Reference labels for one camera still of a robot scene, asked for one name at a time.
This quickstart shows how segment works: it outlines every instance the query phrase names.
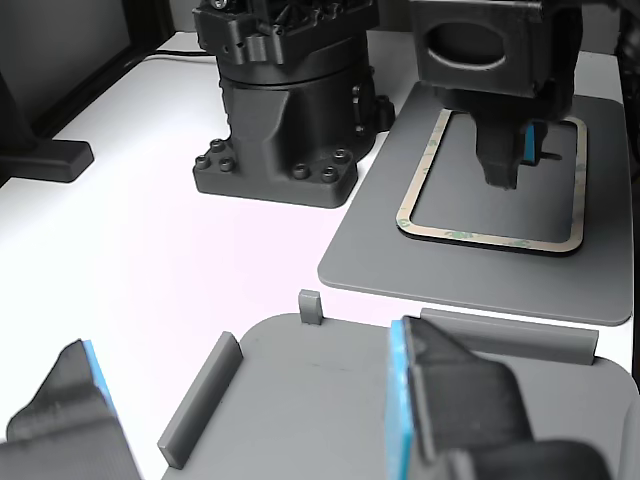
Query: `screw head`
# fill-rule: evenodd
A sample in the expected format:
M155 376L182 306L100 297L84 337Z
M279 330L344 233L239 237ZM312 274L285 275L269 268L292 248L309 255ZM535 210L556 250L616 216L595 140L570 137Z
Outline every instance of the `screw head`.
M224 157L220 159L218 166L222 172L231 172L236 167L236 161L231 157Z
M339 163L339 164L347 163L349 160L351 160L351 158L352 158L352 154L346 148L338 148L336 149L335 152L333 152L333 160L336 163Z
M224 143L224 140L221 140L220 138L211 140L211 143L209 144L209 146L211 147L211 151L213 153L220 153L225 148L227 148L227 145Z
M196 169L204 170L205 168L209 168L210 165L211 165L211 161L204 155L201 155L198 158L196 158Z
M296 180L304 180L305 178L309 178L311 171L304 163L298 163L293 167L292 175Z
M338 169L336 167L325 167L322 170L322 181L324 183L333 183L338 180Z

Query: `table surface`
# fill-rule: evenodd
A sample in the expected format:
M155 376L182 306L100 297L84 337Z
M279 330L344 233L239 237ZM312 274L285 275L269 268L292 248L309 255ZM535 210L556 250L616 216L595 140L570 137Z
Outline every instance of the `table surface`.
M399 108L417 80L413 40L371 32L369 43L377 90ZM195 34L164 48L196 49ZM576 92L621 102L615 58L581 54ZM141 473L155 480L166 468L156 442L223 331L241 338L297 311L303 288L321 292L327 317L375 325L425 306L468 311L322 285L316 268L349 202L325 210L198 193L194 158L227 135L214 59L148 59L58 136L94 150L76 182L0 188L0 423L65 345L91 339ZM384 138L359 163L361 180ZM596 353L630 371L633 321L599 330Z

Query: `cable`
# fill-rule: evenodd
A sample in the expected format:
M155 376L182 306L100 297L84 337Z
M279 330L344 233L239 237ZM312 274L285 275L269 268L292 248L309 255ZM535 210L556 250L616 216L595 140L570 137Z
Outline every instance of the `cable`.
M183 52L180 50L156 50L147 55L147 58L155 55L169 55L172 57L213 57L210 53L203 51Z
M203 57L214 57L214 55L208 53L208 52L203 52L201 50L199 51L195 51L195 52L185 52L182 50L155 50L151 53L147 53L144 55L140 55L139 57L136 57L132 60L129 60L127 63L125 63L124 65L124 69L128 70L129 68L132 68L142 62L144 62L145 60L149 59L149 58L153 58L153 57L159 57L159 56L163 56L163 57L180 57L181 59L186 60L187 58L203 58Z

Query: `tan frame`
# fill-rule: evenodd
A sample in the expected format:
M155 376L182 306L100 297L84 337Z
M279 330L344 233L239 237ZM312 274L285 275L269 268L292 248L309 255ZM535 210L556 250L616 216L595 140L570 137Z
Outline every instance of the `tan frame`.
M565 122L573 123L577 129L577 150L576 150L576 171L573 194L573 215L571 233L569 239L562 243L542 242L539 240L527 240L524 238L510 238L498 235L487 235L475 232L459 232L436 227L416 225L411 221L411 215L420 197L420 192L424 187L431 165L435 161L440 142L444 137L451 110L443 109L440 112L427 147L422 154L422 159L418 164L409 189L400 205L396 215L398 228L409 235L416 237L434 238L450 240L461 243L477 243L497 247L524 248L528 250L538 250L552 253L567 253L575 250L582 243L584 231L584 205L587 186L587 126L575 117L567 117Z

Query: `gray tray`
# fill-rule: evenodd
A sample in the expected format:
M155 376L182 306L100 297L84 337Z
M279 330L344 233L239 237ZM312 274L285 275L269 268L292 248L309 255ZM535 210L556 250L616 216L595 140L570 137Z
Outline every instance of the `gray tray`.
M223 334L158 443L164 480L384 480L388 330L324 319L315 292L303 291L300 306L240 344ZM613 478L640 478L638 391L622 368L593 357L597 332L431 313L511 366L536 438L589 442ZM495 353L505 349L526 357Z
M445 305L618 325L632 311L629 161L622 105L575 97L588 128L584 240L543 256L409 238L396 214L441 105L416 85L319 267L330 286ZM552 131L544 150L562 161L522 166L515 191L485 184L475 126L453 119L429 173L415 221L466 232L561 241L570 225L575 133Z

